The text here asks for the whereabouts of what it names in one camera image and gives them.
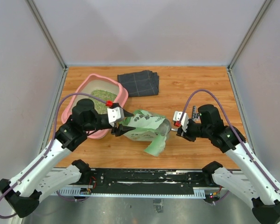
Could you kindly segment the piano pattern bag clip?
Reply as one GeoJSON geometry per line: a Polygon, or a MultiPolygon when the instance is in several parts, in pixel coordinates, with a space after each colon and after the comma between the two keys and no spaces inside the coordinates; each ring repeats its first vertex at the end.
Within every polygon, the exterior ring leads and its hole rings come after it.
{"type": "Polygon", "coordinates": [[[196,111],[196,106],[194,105],[192,107],[192,120],[193,121],[198,121],[200,119],[199,113],[196,111]]]}

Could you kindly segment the green litter bag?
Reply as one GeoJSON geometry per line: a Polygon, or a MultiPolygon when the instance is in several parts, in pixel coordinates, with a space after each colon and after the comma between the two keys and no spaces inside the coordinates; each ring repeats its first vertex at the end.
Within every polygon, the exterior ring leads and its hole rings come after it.
{"type": "Polygon", "coordinates": [[[124,126],[136,128],[125,133],[124,136],[133,141],[150,142],[144,151],[150,155],[158,156],[165,149],[167,139],[157,135],[154,131],[164,119],[167,118],[163,115],[146,110],[136,110],[133,112],[133,117],[121,121],[124,126]]]}

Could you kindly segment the grey metal scoop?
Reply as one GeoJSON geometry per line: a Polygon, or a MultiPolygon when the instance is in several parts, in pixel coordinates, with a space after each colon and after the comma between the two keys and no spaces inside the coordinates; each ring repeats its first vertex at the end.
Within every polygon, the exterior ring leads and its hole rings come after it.
{"type": "Polygon", "coordinates": [[[170,133],[177,133],[177,130],[178,128],[171,126],[171,123],[168,119],[164,119],[154,132],[157,135],[166,137],[166,139],[168,140],[170,138],[170,133]]]}

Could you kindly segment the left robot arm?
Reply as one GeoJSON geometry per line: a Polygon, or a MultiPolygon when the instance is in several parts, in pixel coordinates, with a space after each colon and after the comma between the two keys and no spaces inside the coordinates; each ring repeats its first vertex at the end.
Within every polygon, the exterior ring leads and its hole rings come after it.
{"type": "Polygon", "coordinates": [[[42,152],[19,174],[11,179],[0,180],[0,201],[5,199],[15,214],[23,218],[33,213],[40,202],[60,188],[76,182],[87,184],[91,174],[89,166],[81,160],[48,179],[45,176],[91,134],[111,129],[112,134],[121,136],[134,129],[120,124],[125,118],[132,117],[132,113],[123,109],[119,103],[106,101],[105,105],[107,113],[99,114],[91,99],[79,100],[67,121],[54,129],[55,134],[42,152]]]}

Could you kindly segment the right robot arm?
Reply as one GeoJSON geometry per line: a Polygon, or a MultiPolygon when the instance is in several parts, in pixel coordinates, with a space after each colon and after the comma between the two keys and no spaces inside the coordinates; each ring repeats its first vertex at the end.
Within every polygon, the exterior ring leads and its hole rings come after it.
{"type": "Polygon", "coordinates": [[[236,195],[252,209],[260,223],[278,224],[280,183],[255,156],[241,132],[235,127],[224,125],[214,105],[200,106],[198,113],[200,123],[194,122],[186,113],[174,113],[174,125],[178,127],[177,136],[192,142],[196,138],[209,139],[213,146],[238,165],[248,179],[243,181],[222,164],[213,161],[203,168],[203,183],[208,187],[220,185],[236,195]]]}

